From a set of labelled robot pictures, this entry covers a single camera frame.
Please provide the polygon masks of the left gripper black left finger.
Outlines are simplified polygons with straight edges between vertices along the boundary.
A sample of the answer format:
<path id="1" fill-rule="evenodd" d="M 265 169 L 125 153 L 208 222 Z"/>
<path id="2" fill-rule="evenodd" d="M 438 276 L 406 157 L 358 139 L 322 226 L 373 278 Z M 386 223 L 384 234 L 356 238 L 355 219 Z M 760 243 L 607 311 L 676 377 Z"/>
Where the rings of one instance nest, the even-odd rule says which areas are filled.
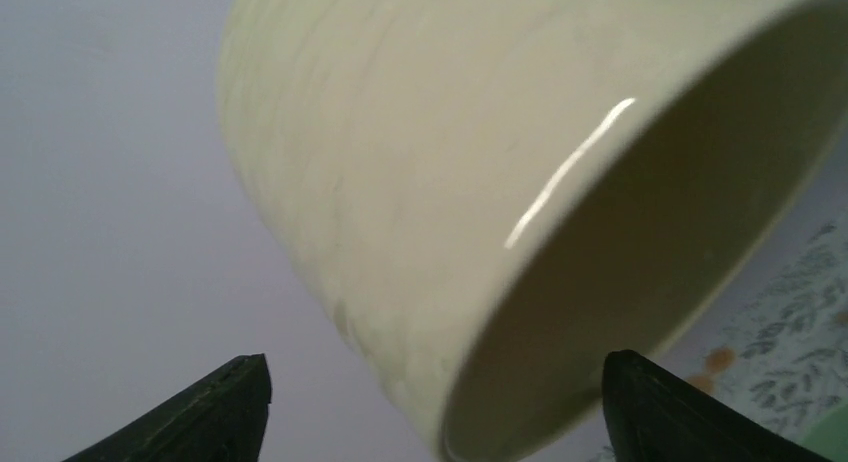
<path id="1" fill-rule="evenodd" d="M 266 356 L 237 356 L 66 461 L 257 462 L 271 400 Z"/>

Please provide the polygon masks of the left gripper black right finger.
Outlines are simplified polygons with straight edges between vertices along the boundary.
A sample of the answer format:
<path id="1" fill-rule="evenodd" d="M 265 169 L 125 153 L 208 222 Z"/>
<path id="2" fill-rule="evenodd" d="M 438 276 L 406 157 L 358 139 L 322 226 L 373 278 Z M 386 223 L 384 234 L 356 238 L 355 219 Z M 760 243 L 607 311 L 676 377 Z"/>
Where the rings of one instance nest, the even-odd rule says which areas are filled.
<path id="1" fill-rule="evenodd" d="M 825 462 L 632 350 L 604 360 L 602 409 L 618 462 Z"/>

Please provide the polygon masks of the mint green cup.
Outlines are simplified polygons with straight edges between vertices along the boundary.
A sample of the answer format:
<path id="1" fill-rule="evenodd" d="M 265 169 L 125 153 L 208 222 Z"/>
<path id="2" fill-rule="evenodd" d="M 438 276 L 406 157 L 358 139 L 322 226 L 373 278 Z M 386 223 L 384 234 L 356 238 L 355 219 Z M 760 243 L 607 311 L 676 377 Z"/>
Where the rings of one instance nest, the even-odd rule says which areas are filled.
<path id="1" fill-rule="evenodd" d="M 800 440 L 800 445 L 833 462 L 847 462 L 846 404 L 834 407 L 817 422 Z"/>

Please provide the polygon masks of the cream white mug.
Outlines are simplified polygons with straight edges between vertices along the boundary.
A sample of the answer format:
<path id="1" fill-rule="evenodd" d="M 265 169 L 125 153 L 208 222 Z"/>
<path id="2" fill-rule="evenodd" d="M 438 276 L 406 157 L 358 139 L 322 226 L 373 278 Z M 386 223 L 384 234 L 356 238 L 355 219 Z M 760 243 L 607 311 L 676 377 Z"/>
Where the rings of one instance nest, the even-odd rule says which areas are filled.
<path id="1" fill-rule="evenodd" d="M 268 229 L 442 461 L 515 461 L 662 352 L 847 120 L 847 0 L 234 0 Z"/>

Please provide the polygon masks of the floral patterned table mat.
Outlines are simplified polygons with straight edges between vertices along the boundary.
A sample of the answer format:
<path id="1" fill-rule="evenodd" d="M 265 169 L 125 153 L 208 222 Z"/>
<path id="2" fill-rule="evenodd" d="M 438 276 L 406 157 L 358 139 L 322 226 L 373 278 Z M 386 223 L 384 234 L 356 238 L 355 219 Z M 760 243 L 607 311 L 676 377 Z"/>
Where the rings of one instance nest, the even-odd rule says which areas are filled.
<path id="1" fill-rule="evenodd" d="M 699 331 L 691 352 L 648 359 L 800 445 L 847 405 L 846 217 L 825 224 L 752 298 Z M 598 459 L 617 461 L 610 441 Z"/>

